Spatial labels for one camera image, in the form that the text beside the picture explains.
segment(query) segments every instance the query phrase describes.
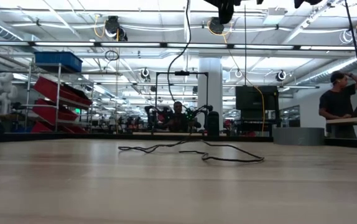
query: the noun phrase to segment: person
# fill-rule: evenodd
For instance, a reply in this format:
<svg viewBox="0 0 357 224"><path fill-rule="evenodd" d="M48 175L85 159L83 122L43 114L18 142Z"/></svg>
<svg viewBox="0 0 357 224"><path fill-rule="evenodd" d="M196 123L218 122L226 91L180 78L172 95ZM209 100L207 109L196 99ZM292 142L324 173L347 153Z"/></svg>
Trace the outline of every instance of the person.
<svg viewBox="0 0 357 224"><path fill-rule="evenodd" d="M188 127L189 128L192 128L192 127L200 128L200 126L201 126L200 123L194 122L194 121L189 121L185 117L185 115L182 113L183 104L181 104L181 102L176 101L173 104L173 110L174 110L173 117L170 119L170 121L168 123L165 124L165 126L167 128L169 128L169 130L171 132L187 132Z"/></svg>
<svg viewBox="0 0 357 224"><path fill-rule="evenodd" d="M356 83L347 85L348 77ZM326 120L350 118L353 114L351 95L354 95L357 90L357 76L352 73L335 71L332 73L330 81L333 87L320 97L319 115ZM357 138L353 125L327 124L327 133L330 133L333 138Z"/></svg>

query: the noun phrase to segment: gray bin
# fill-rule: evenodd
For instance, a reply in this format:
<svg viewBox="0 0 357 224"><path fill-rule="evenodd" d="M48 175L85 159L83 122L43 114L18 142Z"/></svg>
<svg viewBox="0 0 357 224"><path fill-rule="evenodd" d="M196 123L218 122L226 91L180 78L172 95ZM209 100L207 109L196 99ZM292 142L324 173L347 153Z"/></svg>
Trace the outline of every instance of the gray bin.
<svg viewBox="0 0 357 224"><path fill-rule="evenodd" d="M274 128L274 144L292 146L323 146L325 130L323 128Z"/></svg>

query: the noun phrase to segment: metal shelving rack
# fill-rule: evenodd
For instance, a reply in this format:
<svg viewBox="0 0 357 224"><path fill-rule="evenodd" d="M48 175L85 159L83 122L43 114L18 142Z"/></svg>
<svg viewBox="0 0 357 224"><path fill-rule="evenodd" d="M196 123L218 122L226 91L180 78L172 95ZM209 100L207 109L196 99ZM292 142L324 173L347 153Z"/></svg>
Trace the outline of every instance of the metal shelving rack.
<svg viewBox="0 0 357 224"><path fill-rule="evenodd" d="M31 79L31 76L32 76L32 67L39 67L39 66L48 66L48 67L58 67L58 73L57 73L57 99L56 99L56 105L30 105L29 104L29 95L30 95L30 79ZM62 69L66 70L66 71L70 71L69 68L65 67L64 65L62 65L61 63L58 63L58 64L41 64L41 63L36 63L36 64L33 64L31 63L30 64L30 67L29 67L29 72L28 72L28 84L27 84L27 100L26 100L26 105L23 105L23 106L26 106L26 110L25 110L25 128L27 128L27 122L28 122L28 113L29 113L29 108L33 108L33 107L51 107L51 108L55 108L55 132L58 131L58 124L75 124L75 125L78 125L78 126L82 126L83 123L78 123L78 122L75 122L75 121L66 121L66 120L61 120L61 119L58 119L58 111L60 109L60 100L62 101L66 101L66 102L69 102L73 105L78 105L78 106L81 106L81 107L88 107L87 109L87 115L89 114L89 111L90 113L92 114L93 113L93 104L91 104L90 106L88 105L84 105L82 103L78 103L78 102L75 102L75 101L72 101L72 100L69 100L69 99L66 99L66 98L62 98L60 97L60 87L61 87L61 74L62 74ZM77 74L76 72L72 71L71 72L72 75L75 75ZM93 102L93 94L94 94L94 83L93 82L90 82L88 81L87 83L90 83L91 84L91 102ZM89 123L91 124L92 122L92 116L90 116L90 122L86 121L86 123L84 123L85 125L89 125Z"/></svg>

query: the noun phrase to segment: blue storage bin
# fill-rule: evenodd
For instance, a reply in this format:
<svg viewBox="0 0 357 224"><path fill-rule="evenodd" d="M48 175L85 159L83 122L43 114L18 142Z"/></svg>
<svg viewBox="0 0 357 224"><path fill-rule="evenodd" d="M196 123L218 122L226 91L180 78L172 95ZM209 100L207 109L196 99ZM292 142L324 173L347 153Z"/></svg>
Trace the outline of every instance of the blue storage bin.
<svg viewBox="0 0 357 224"><path fill-rule="evenodd" d="M71 52L35 52L35 64L48 72L57 73L60 63L62 73L81 72L82 60Z"/></svg>

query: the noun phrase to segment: black screen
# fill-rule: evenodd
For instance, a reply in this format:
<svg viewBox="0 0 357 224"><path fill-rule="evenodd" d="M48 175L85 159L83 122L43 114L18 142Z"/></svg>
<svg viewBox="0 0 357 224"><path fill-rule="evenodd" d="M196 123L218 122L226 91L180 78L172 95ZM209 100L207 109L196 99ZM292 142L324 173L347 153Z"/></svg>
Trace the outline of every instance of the black screen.
<svg viewBox="0 0 357 224"><path fill-rule="evenodd" d="M259 86L259 90L263 94L264 109L274 110L275 95L278 97L276 86ZM235 87L236 109L237 110L261 110L262 96L260 92L253 86L237 86Z"/></svg>

